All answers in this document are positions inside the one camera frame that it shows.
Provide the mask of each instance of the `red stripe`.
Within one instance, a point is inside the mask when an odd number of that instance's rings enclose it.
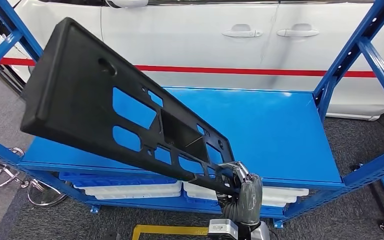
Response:
[[[0,60],[3,65],[34,66],[31,59],[4,57]],[[141,71],[175,72],[175,73],[202,73],[202,74],[246,74],[246,75],[271,75],[271,76],[307,76],[323,77],[325,70],[294,70],[294,69],[250,69],[250,68],[219,68],[219,67],[193,67],[193,66],[149,66],[136,65]],[[345,77],[350,78],[375,78],[372,71],[348,71]]]
[[[36,65],[36,62],[33,61],[32,59],[3,57],[0,60],[0,64],[2,64],[2,65],[34,66],[34,65]]]

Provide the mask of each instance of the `white car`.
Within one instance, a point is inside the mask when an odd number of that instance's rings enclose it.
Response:
[[[71,17],[162,86],[312,91],[373,2],[10,3],[43,48],[55,24]],[[384,27],[373,44],[384,58]],[[17,45],[6,57],[28,55]],[[28,80],[27,66],[12,67]],[[375,120],[382,113],[384,90],[360,56],[335,88],[328,116]]]

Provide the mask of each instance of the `yellow floor marking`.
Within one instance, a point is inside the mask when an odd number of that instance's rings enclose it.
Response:
[[[144,234],[173,234],[173,235],[200,235],[208,233],[208,227],[198,226],[159,226],[159,225],[136,225],[131,240],[139,240],[141,233]]]

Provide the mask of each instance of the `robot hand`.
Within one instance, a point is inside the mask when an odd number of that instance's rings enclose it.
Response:
[[[232,173],[230,184],[239,188],[237,196],[217,192],[218,204],[226,219],[212,219],[208,236],[211,239],[269,240],[269,229],[260,221],[263,184],[260,176],[251,174],[240,161],[219,164]]]
[[[238,198],[217,193],[223,217],[234,223],[248,226],[260,223],[260,209],[263,197],[261,177],[249,174],[240,186]]]

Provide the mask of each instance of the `white storage bin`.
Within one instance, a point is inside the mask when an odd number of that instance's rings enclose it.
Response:
[[[188,182],[183,182],[183,189],[190,198],[217,201],[216,192],[214,190]],[[309,190],[305,188],[263,186],[261,205],[285,207],[288,203],[295,203],[297,197],[306,196],[308,194]]]
[[[168,184],[141,184],[115,186],[75,186],[83,189],[86,195],[95,196],[99,200],[105,199],[134,199],[134,198],[168,198],[181,195],[182,182]]]

